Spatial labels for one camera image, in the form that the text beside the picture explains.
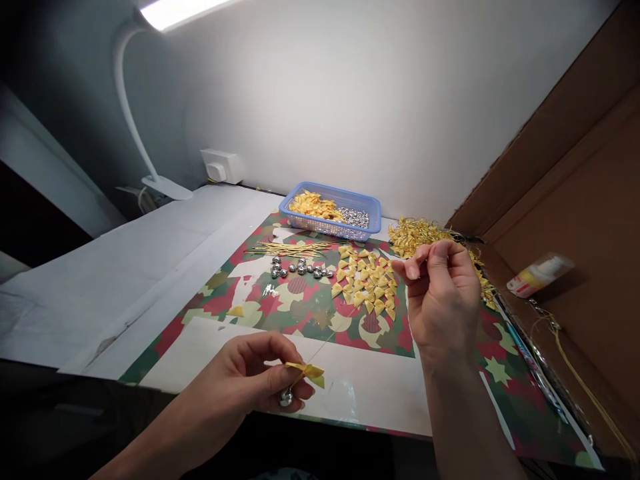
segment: silver bead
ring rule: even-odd
[[[285,390],[282,390],[282,393],[280,394],[280,406],[288,407],[292,403],[293,403],[293,394],[291,393],[291,387]]]

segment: small bottle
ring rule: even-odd
[[[507,282],[516,297],[527,298],[574,268],[571,260],[557,253],[547,253]]]

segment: right hand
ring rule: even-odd
[[[466,248],[440,240],[391,265],[407,284],[411,333],[422,358],[430,364],[472,361],[480,282]]]

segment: yellow ribbon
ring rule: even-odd
[[[285,366],[297,368],[302,372],[298,380],[300,380],[303,377],[306,377],[312,382],[314,382],[318,387],[322,389],[325,387],[325,378],[322,376],[325,371],[322,370],[322,368],[316,367],[315,365],[311,365],[310,363],[306,365],[300,365],[299,363],[292,363],[292,362],[286,362]]]

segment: thread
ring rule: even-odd
[[[615,424],[611,416],[608,414],[608,412],[599,402],[598,398],[596,398],[596,396],[591,391],[591,389],[587,386],[585,381],[582,380],[582,377],[580,376],[580,374],[578,374],[575,368],[573,368],[573,365],[569,361],[569,358],[567,357],[567,354],[565,353],[564,348],[562,348],[562,343],[560,342],[560,330],[562,330],[562,328],[560,327],[560,324],[558,324],[557,320],[555,319],[555,317],[551,312],[544,310],[540,307],[538,307],[536,311],[542,311],[543,314],[538,320],[536,320],[536,322],[534,322],[533,326],[531,327],[531,334],[533,335],[533,328],[536,326],[536,324],[540,320],[545,320],[545,319],[548,320],[549,330],[551,330],[551,333],[555,337],[555,344],[556,344],[556,347],[558,348],[558,351],[560,352],[560,356],[562,356],[562,360],[564,360],[564,362],[567,364],[567,366],[569,367],[569,370],[571,370],[571,373],[573,374],[575,379],[578,381],[580,386],[583,388],[583,390],[589,397],[589,400],[591,400],[593,406],[596,408],[596,410],[598,410],[603,420],[605,421],[607,426],[610,428],[611,432],[613,433],[613,436],[616,438],[616,440],[618,440],[618,442],[622,446],[622,449],[625,451],[625,454],[628,456],[629,461],[631,462],[631,478],[633,480],[637,480],[640,477],[640,466],[638,464],[638,457],[635,454],[635,451],[633,450],[631,444],[627,441],[624,434],[620,431],[620,429]]]

